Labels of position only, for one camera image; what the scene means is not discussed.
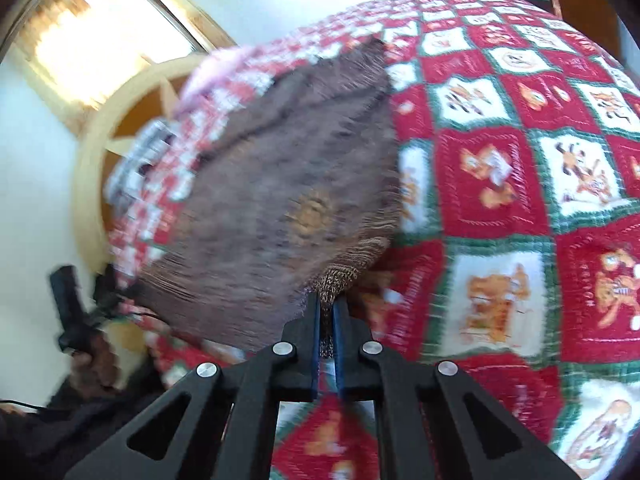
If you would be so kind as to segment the left dark sleeve forearm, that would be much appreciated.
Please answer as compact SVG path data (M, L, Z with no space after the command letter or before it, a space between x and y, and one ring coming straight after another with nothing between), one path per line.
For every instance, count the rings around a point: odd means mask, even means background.
M122 390L81 399L70 375L42 409L1 410L1 477L62 479L70 468L128 424L165 391L153 361L146 359Z

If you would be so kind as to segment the person's left hand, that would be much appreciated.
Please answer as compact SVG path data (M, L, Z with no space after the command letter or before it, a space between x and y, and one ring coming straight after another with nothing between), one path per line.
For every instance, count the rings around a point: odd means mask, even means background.
M70 384L81 399L109 396L119 380L117 356L102 332L90 339L89 353L75 351L70 361Z

